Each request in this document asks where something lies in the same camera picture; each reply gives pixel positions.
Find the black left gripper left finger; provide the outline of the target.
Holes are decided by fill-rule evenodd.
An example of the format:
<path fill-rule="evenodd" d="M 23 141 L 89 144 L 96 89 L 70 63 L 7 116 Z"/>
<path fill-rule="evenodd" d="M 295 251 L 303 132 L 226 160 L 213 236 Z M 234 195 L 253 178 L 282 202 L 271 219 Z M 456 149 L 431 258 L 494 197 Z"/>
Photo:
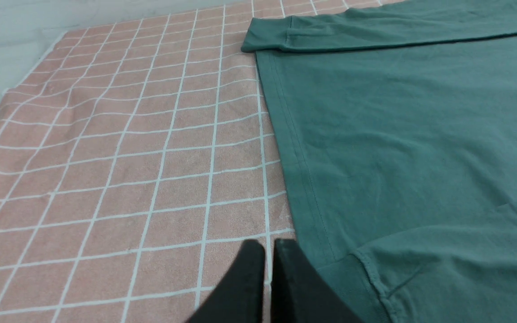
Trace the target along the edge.
<path fill-rule="evenodd" d="M 188 323 L 260 323 L 263 320 L 265 249 L 245 240 L 214 290 Z"/>

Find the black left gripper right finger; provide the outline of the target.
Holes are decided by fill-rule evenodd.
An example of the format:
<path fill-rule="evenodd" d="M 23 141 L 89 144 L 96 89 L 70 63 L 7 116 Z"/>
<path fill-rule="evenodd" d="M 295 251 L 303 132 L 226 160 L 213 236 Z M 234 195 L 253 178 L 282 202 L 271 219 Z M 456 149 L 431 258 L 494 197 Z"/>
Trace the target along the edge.
<path fill-rule="evenodd" d="M 275 239 L 270 320 L 272 323 L 362 322 L 320 277 L 292 239 Z"/>

